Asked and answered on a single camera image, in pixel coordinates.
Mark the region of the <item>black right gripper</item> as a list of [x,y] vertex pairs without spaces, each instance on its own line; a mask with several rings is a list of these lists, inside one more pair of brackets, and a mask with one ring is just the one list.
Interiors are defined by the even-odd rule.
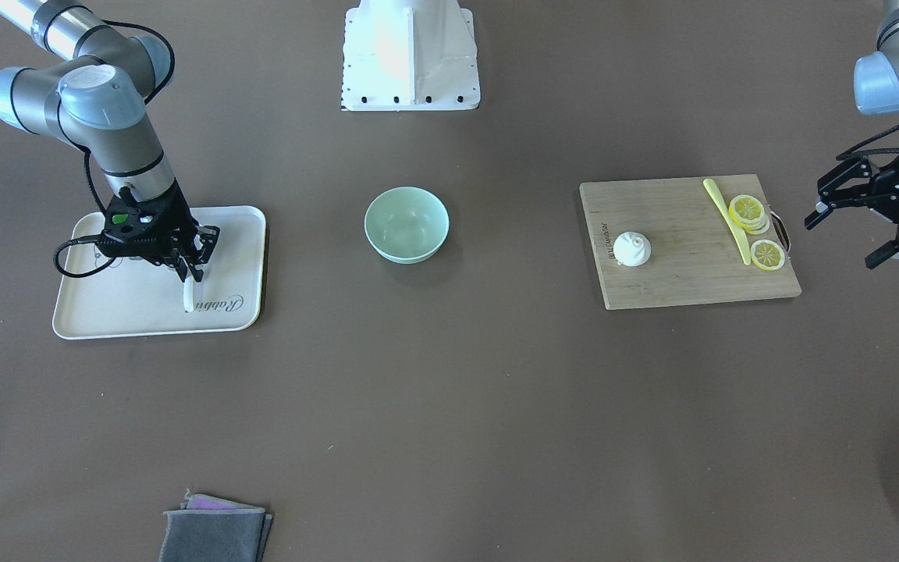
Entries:
[[221,232],[217,226],[197,223],[177,181],[147,201],[136,197],[133,185],[125,183],[110,201],[104,218],[95,241],[104,256],[170,266],[183,283],[203,280],[202,263],[197,262],[209,262]]

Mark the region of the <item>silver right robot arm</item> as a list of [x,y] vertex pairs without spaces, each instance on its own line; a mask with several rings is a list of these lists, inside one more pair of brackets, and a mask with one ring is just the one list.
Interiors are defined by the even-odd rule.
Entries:
[[147,117],[147,104],[169,85],[177,58],[164,36],[145,26],[121,33],[79,1],[0,1],[0,16],[27,32],[36,46],[57,55],[46,69],[0,70],[0,120],[52,137],[96,162],[112,190],[104,204],[91,194],[104,223],[65,251],[93,244],[111,265],[139,258],[199,283],[220,237],[190,213],[170,160]]

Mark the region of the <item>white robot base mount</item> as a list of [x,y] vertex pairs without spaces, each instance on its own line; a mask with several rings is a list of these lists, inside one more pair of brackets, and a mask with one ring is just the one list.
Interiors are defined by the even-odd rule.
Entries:
[[479,104],[471,10],[457,1],[361,1],[346,11],[340,109],[445,112]]

